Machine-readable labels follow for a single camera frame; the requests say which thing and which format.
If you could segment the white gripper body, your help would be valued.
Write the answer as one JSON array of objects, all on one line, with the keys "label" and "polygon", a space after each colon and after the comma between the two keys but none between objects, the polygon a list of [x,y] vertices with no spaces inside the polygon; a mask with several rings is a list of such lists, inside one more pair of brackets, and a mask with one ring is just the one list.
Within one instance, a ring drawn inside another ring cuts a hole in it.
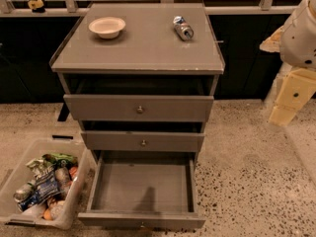
[{"label": "white gripper body", "polygon": [[316,0],[302,0],[285,21],[279,50],[289,65],[316,68]]}]

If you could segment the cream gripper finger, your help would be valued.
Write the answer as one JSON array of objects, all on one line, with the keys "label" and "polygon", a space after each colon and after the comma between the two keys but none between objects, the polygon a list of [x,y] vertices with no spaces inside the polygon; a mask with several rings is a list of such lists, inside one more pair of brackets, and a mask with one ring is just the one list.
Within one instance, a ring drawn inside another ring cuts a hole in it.
[{"label": "cream gripper finger", "polygon": [[288,125],[315,93],[315,71],[306,68],[290,71],[282,80],[269,122],[279,126]]},{"label": "cream gripper finger", "polygon": [[279,27],[260,44],[259,49],[265,52],[279,52],[279,43],[282,33],[283,27]]}]

